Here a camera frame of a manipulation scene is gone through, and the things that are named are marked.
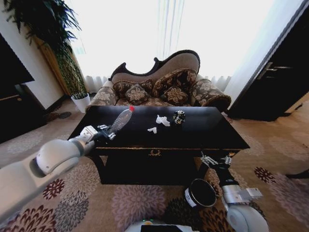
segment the black bucket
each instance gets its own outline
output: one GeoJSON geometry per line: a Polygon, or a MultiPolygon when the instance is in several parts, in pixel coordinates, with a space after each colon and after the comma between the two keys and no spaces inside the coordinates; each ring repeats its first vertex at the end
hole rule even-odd
{"type": "Polygon", "coordinates": [[[212,207],[217,200],[213,187],[203,179],[193,180],[184,191],[184,197],[189,205],[195,209],[212,207]]]}

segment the carpet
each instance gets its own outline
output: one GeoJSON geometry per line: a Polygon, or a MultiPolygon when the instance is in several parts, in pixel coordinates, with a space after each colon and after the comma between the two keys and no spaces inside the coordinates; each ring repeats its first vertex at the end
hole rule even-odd
{"type": "MultiPolygon", "coordinates": [[[[72,112],[70,117],[1,144],[0,167],[32,154],[50,139],[66,139],[82,118],[71,104],[58,110],[72,112]]],[[[285,176],[309,168],[308,113],[306,102],[292,115],[274,122],[225,116],[251,147],[233,158],[231,174],[241,187],[260,189],[263,198],[250,205],[267,220],[272,232],[309,230],[309,181],[285,176]]],[[[83,157],[78,166],[2,224],[0,231],[121,232],[135,221],[154,218],[200,231],[231,232],[218,177],[210,170],[206,179],[218,200],[213,207],[197,212],[183,199],[184,186],[101,185],[93,162],[83,157]]]]}

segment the white crumpled paper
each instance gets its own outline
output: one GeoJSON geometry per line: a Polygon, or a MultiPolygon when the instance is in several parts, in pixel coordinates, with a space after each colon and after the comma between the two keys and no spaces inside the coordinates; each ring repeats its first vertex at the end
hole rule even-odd
{"type": "Polygon", "coordinates": [[[154,132],[154,134],[156,134],[156,127],[153,127],[153,128],[147,129],[147,131],[153,131],[153,132],[154,132]]]}
{"type": "Polygon", "coordinates": [[[166,117],[160,117],[159,115],[158,115],[158,117],[156,118],[156,121],[155,121],[157,124],[160,124],[160,123],[162,123],[164,126],[166,126],[166,127],[169,127],[170,126],[170,124],[169,124],[169,121],[167,120],[167,118],[166,117]]]}

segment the door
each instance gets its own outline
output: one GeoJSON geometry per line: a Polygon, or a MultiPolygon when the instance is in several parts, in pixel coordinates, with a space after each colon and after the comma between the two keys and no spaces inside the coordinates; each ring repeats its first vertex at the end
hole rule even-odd
{"type": "Polygon", "coordinates": [[[308,56],[309,8],[228,115],[266,121],[283,115],[309,90],[308,56]]]}

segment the wall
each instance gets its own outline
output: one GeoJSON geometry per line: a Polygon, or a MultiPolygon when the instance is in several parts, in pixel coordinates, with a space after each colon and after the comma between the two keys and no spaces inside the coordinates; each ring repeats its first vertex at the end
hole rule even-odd
{"type": "Polygon", "coordinates": [[[293,17],[302,1],[303,0],[274,1],[250,49],[224,91],[225,94],[231,96],[232,104],[293,17]]]}
{"type": "Polygon", "coordinates": [[[28,88],[47,109],[64,93],[36,44],[32,43],[29,46],[29,41],[25,39],[24,28],[19,34],[16,24],[6,22],[8,14],[2,12],[3,9],[3,2],[1,2],[0,33],[35,80],[27,83],[28,88]]]}

